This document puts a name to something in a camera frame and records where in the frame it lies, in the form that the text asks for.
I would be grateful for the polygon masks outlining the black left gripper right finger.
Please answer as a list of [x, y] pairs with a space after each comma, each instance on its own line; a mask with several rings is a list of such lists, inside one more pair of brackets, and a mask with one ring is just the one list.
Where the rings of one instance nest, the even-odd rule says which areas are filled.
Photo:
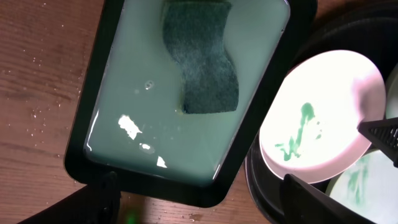
[[[358, 131], [397, 167], [397, 118], [363, 122]], [[284, 176], [281, 203], [287, 223], [371, 223], [293, 174]]]

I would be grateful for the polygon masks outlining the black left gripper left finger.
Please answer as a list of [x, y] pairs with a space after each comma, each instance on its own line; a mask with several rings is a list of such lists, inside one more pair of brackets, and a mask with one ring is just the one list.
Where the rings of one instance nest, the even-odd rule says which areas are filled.
[[114, 224], [120, 199], [117, 175], [110, 172], [19, 224]]

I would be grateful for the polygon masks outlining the green scouring sponge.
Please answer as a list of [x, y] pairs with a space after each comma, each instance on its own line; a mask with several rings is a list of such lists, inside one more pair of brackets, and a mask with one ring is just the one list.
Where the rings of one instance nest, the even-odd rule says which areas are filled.
[[166, 1], [162, 38], [182, 73], [185, 114], [235, 111], [239, 82], [224, 47], [228, 1]]

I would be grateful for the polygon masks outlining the white plate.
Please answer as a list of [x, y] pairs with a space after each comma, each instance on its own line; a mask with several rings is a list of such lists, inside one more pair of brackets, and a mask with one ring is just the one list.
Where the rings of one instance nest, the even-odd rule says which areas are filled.
[[352, 166], [370, 147], [360, 123], [383, 119], [386, 89], [376, 64], [350, 50], [315, 55], [291, 69], [259, 130], [267, 168], [314, 184]]

